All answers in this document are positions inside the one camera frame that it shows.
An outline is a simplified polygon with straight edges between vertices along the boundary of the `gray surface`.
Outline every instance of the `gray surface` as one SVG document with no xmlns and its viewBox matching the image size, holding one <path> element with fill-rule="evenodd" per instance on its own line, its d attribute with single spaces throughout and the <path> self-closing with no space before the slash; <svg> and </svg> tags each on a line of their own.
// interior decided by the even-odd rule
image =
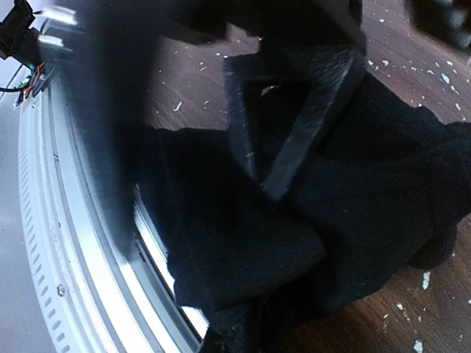
<svg viewBox="0 0 471 353">
<path fill-rule="evenodd" d="M 15 99 L 16 94 L 0 98 L 0 352 L 51 353 L 21 225 Z"/>
</svg>

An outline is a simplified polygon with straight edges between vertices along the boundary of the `white debris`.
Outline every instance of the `white debris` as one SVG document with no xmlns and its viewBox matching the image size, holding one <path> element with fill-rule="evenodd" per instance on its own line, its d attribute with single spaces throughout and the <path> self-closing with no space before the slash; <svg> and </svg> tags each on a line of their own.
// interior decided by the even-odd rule
<svg viewBox="0 0 471 353">
<path fill-rule="evenodd" d="M 450 84 L 450 78 L 449 78 L 447 75 L 442 74 L 442 78 L 443 78 L 443 80 L 447 83 L 447 85 Z"/>
<path fill-rule="evenodd" d="M 424 346 L 422 345 L 422 341 L 421 341 L 421 340 L 416 340 L 416 341 L 415 341 L 414 350 L 415 350 L 417 353 L 423 353 L 423 352 L 424 352 Z"/>
<path fill-rule="evenodd" d="M 177 112 L 178 110 L 180 110 L 180 108 L 182 107 L 183 105 L 183 102 L 180 101 L 180 103 L 174 108 L 174 112 Z"/>
</svg>

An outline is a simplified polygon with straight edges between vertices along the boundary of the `black fabric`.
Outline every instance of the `black fabric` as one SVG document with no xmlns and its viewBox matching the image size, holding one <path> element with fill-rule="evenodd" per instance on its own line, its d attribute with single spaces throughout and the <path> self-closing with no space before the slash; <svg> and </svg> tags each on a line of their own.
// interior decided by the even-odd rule
<svg viewBox="0 0 471 353">
<path fill-rule="evenodd" d="M 265 169 L 302 104 L 283 89 L 262 97 Z M 227 352 L 256 352 L 277 329 L 374 293 L 409 261 L 440 264 L 471 212 L 471 126 L 445 126 L 372 76 L 279 207 L 236 165 L 227 133 L 148 128 L 140 182 L 177 302 L 202 308 Z"/>
</svg>

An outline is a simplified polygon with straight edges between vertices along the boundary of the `dark wooden surface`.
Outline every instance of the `dark wooden surface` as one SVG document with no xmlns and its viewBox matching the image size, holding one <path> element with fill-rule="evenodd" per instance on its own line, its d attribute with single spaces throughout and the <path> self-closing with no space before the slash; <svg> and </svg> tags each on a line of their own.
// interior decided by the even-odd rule
<svg viewBox="0 0 471 353">
<path fill-rule="evenodd" d="M 410 105 L 429 107 L 444 122 L 471 121 L 467 57 L 412 30 L 401 0 L 364 3 L 368 69 Z M 258 45 L 256 38 L 237 30 L 231 38 L 206 47 L 166 42 L 149 89 L 152 125 L 226 126 L 222 60 L 253 52 Z M 288 334 L 280 351 L 471 352 L 470 237 L 467 218 L 460 224 L 453 256 L 431 271 L 427 289 L 422 287 L 424 271 L 404 268 L 380 292 Z"/>
</svg>

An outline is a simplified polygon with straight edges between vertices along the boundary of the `black plastic piece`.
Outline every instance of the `black plastic piece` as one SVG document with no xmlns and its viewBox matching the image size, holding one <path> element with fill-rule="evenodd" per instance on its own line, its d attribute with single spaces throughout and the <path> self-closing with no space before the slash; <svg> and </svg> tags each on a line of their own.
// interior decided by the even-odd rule
<svg viewBox="0 0 471 353">
<path fill-rule="evenodd" d="M 42 63 L 38 47 L 39 31 L 29 29 L 35 20 L 26 0 L 15 0 L 15 6 L 0 23 L 0 57 L 13 57 L 21 64 L 34 68 Z"/>
<path fill-rule="evenodd" d="M 230 147 L 272 201 L 280 201 L 288 191 L 309 151 L 335 123 L 364 72 L 364 56 L 354 46 L 296 45 L 292 39 L 262 40 L 259 53 L 224 61 Z M 258 165 L 258 102 L 264 88 L 293 83 L 310 90 L 270 172 L 263 176 Z"/>
</svg>

